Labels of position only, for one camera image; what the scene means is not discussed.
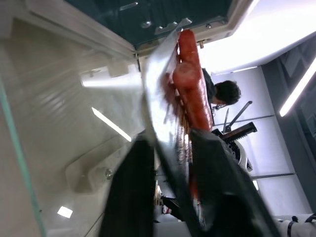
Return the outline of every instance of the white ceiling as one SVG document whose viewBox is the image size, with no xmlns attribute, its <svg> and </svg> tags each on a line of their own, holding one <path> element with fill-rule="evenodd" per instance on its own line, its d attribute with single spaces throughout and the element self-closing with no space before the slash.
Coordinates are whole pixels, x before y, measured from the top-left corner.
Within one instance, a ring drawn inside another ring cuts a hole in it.
<svg viewBox="0 0 316 237">
<path fill-rule="evenodd" d="M 316 31 L 316 0 L 260 0 L 229 38 L 200 50 L 202 65 L 221 73 L 262 65 Z"/>
</svg>

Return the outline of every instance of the gray wall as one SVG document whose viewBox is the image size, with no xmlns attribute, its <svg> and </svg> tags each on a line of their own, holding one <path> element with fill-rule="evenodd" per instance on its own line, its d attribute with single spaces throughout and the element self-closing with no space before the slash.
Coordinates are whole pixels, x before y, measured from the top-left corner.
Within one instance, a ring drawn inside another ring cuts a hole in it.
<svg viewBox="0 0 316 237">
<path fill-rule="evenodd" d="M 256 177 L 259 193 L 273 215 L 310 213 L 311 208 L 295 174 L 290 153 L 283 138 L 261 67 L 236 73 L 213 76 L 214 83 L 236 81 L 242 93 L 240 101 L 229 106 L 228 121 L 247 101 L 253 101 L 238 119 L 233 129 L 253 122 L 258 132 L 239 142 L 253 165 L 251 176 Z M 216 111 L 215 128 L 220 130 L 227 108 Z"/>
<path fill-rule="evenodd" d="M 296 110 L 293 109 L 284 117 L 281 117 L 278 113 L 289 96 L 290 89 L 293 88 L 295 83 L 286 81 L 280 58 L 263 65 L 262 70 L 276 114 L 276 119 L 289 151 L 292 164 L 312 211 L 315 212 L 316 170 L 313 153 L 304 135 Z"/>
</svg>

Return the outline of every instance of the red sausage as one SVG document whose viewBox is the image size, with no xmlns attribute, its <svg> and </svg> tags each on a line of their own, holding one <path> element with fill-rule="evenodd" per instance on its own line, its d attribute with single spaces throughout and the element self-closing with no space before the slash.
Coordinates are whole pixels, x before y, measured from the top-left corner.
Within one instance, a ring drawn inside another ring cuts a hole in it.
<svg viewBox="0 0 316 237">
<path fill-rule="evenodd" d="M 180 34 L 179 48 L 182 63 L 173 72 L 174 85 L 179 91 L 192 127 L 211 131 L 212 115 L 192 31 L 185 30 Z"/>
</svg>

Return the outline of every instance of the black hair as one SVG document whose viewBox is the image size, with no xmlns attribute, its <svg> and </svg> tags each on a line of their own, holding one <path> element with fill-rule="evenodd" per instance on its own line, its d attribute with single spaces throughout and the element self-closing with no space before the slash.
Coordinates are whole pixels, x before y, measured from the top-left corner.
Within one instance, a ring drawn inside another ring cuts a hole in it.
<svg viewBox="0 0 316 237">
<path fill-rule="evenodd" d="M 216 95 L 215 97 L 223 101 L 226 105 L 233 105 L 240 97 L 241 92 L 236 82 L 226 80 L 215 85 Z"/>
</svg>

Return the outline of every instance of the black shirt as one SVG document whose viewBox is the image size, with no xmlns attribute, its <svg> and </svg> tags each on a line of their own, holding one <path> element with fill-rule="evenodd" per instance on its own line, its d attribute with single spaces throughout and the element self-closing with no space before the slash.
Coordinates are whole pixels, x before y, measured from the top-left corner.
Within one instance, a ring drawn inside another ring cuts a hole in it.
<svg viewBox="0 0 316 237">
<path fill-rule="evenodd" d="M 207 73 L 205 68 L 202 68 L 202 71 L 203 71 L 205 84 L 206 84 L 207 100 L 208 100 L 209 106 L 211 107 L 212 98 L 215 95 L 215 85 L 212 82 L 211 76 Z"/>
</svg>

